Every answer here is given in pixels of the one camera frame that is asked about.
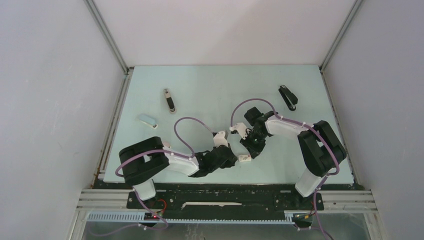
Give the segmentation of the white staple box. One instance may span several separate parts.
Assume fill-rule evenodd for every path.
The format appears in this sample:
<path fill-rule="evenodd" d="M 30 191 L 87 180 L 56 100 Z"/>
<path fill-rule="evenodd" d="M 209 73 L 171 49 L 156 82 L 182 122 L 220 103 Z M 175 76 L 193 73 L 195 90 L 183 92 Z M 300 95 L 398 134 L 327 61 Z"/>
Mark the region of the white staple box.
<path fill-rule="evenodd" d="M 238 155 L 238 161 L 240 163 L 251 162 L 252 161 L 252 157 L 251 157 L 250 154 L 241 154 L 241 155 Z"/>

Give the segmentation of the beige and black large stapler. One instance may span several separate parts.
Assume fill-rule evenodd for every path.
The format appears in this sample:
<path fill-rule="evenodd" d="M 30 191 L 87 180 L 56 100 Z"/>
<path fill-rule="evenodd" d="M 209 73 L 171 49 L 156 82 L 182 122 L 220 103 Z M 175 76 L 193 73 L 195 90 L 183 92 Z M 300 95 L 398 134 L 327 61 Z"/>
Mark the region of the beige and black large stapler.
<path fill-rule="evenodd" d="M 163 94 L 164 94 L 169 112 L 171 114 L 175 114 L 176 113 L 176 107 L 175 107 L 175 103 L 172 99 L 172 95 L 171 95 L 170 91 L 167 88 L 165 88 L 163 90 Z"/>

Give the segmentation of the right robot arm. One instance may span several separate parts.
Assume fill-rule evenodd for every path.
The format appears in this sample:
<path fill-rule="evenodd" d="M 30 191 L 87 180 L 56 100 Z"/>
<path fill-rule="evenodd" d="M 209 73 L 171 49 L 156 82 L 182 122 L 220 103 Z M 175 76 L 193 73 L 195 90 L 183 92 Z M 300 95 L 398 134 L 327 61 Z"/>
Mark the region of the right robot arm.
<path fill-rule="evenodd" d="M 231 126 L 230 131 L 240 135 L 240 143 L 252 158 L 262 153 L 266 139 L 272 136 L 285 136 L 298 141 L 305 171 L 295 183 L 296 191 L 290 196 L 291 204 L 297 209 L 304 209 L 310 204 L 310 195 L 332 170 L 338 172 L 340 163 L 347 158 L 343 144 L 327 121 L 308 125 L 276 115 L 273 111 L 262 113 L 256 107 L 249 109 L 244 118 L 250 127 L 239 122 Z"/>

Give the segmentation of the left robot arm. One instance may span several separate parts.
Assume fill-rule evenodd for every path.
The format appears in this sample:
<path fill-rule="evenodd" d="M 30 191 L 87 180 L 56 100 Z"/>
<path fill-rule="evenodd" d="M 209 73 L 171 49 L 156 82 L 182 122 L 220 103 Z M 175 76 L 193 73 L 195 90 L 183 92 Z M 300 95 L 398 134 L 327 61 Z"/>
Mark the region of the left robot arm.
<path fill-rule="evenodd" d="M 165 146 L 158 136 L 125 147 L 118 156 L 120 165 L 115 175 L 123 178 L 134 189 L 139 196 L 138 201 L 145 208 L 153 208 L 158 202 L 153 178 L 161 171 L 169 170 L 190 178 L 202 178 L 217 169 L 231 168 L 238 160 L 228 142 L 189 156 Z"/>

